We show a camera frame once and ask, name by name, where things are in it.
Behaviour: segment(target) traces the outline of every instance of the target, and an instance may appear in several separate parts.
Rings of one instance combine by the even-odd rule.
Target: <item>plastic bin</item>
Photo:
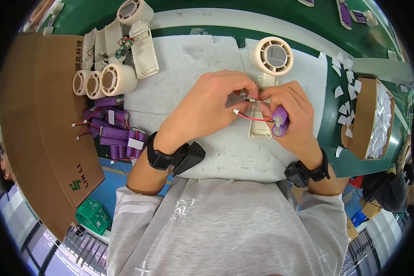
[[[86,198],[83,204],[78,207],[75,218],[81,225],[100,235],[103,235],[109,224],[112,223],[103,203],[92,198]]]
[[[354,227],[359,226],[362,222],[364,222],[366,219],[366,216],[364,213],[362,213],[362,210],[358,210],[354,216],[351,218],[351,221],[354,224]]]

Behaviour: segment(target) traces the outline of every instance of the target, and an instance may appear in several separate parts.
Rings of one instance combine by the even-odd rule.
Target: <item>linli logo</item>
[[[69,186],[72,187],[72,191],[80,190],[81,189],[80,188],[80,183],[81,183],[80,180],[74,180],[74,181],[72,181],[72,184],[69,184]]]

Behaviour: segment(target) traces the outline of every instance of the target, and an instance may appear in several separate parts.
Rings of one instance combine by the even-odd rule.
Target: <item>cardboard box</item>
[[[364,213],[364,215],[369,219],[372,219],[382,210],[382,208],[379,207],[380,204],[376,200],[373,202],[367,202],[361,198],[359,200],[359,204],[362,206],[362,213]]]
[[[17,185],[63,240],[77,207],[105,179],[90,135],[76,139],[86,97],[72,92],[83,37],[19,33],[0,75],[3,147]]]
[[[353,139],[345,135],[347,126],[342,126],[342,131],[340,133],[340,139],[342,145],[352,152],[361,160],[374,160],[373,158],[365,158],[368,151],[368,144],[370,143],[371,133],[373,132],[374,125],[374,114],[376,112],[376,98],[377,98],[377,83],[380,83],[380,80],[362,76],[358,80],[362,82],[362,88],[360,93],[357,95],[357,103],[354,114],[353,124],[350,125],[350,129],[353,132]],[[391,126],[388,128],[387,132],[387,142],[383,147],[383,156],[385,156],[386,150],[389,144],[389,138],[391,137],[392,124],[394,121],[394,105],[395,99],[389,90],[386,93],[391,97]]]
[[[350,244],[355,238],[359,236],[359,232],[354,227],[353,222],[347,215],[347,232],[348,232],[348,244]]]

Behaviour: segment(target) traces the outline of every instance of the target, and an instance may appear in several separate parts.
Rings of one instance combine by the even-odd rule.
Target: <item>white paper piece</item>
[[[346,105],[341,105],[339,108],[339,112],[342,114],[347,114],[347,106]]]
[[[351,68],[353,67],[353,61],[350,60],[349,58],[345,59],[343,61],[343,69],[344,70],[351,70]]]
[[[360,82],[360,80],[356,80],[354,82],[354,90],[357,91],[357,93],[360,93],[361,87],[362,87],[362,82]]]
[[[109,116],[109,124],[115,125],[115,111],[109,109],[107,114]]]
[[[342,96],[342,95],[343,95],[343,90],[342,90],[342,87],[340,87],[340,85],[339,85],[339,86],[337,86],[336,90],[334,91],[334,98],[337,98],[337,97]]]
[[[336,150],[336,157],[339,157],[339,155],[340,155],[340,152],[343,150],[343,147],[341,147],[341,146],[338,146],[337,147],[337,150]]]
[[[400,90],[402,91],[402,92],[405,92],[405,93],[408,93],[408,87],[406,87],[405,85],[400,85]]]
[[[353,83],[353,79],[354,79],[354,73],[353,73],[353,71],[348,70],[347,71],[347,80],[348,80],[348,83]]]
[[[345,121],[347,120],[347,118],[345,117],[345,116],[343,116],[343,115],[341,115],[340,117],[339,117],[339,119],[337,120],[337,122],[339,123],[339,124],[345,124]]]
[[[343,54],[341,53],[341,52],[339,52],[339,54],[337,55],[337,59],[340,61],[340,62],[343,62],[345,59],[343,58]]]
[[[342,67],[340,66],[340,61],[336,58],[336,57],[333,57],[332,59],[331,59],[331,63],[333,63],[334,65],[336,65],[337,67],[339,67],[340,69],[342,69]]]
[[[345,106],[347,107],[348,114],[350,114],[350,112],[351,112],[351,109],[350,109],[350,102],[346,102],[346,103],[345,103]]]
[[[356,91],[354,91],[353,93],[350,94],[350,100],[354,100],[355,98],[357,98],[357,94]]]
[[[336,73],[339,75],[339,77],[342,76],[342,74],[340,73],[340,68],[337,67],[336,65],[333,64],[332,68],[336,71]]]
[[[144,142],[129,138],[129,142],[127,143],[127,146],[132,147],[132,148],[136,148],[137,150],[142,150],[143,146],[144,146]]]
[[[351,131],[351,129],[347,128],[347,131],[345,132],[345,135],[350,137],[351,139],[353,139],[353,132]]]
[[[346,119],[345,119],[345,124],[347,125],[347,127],[350,127],[350,125],[351,125],[351,116],[348,116]]]

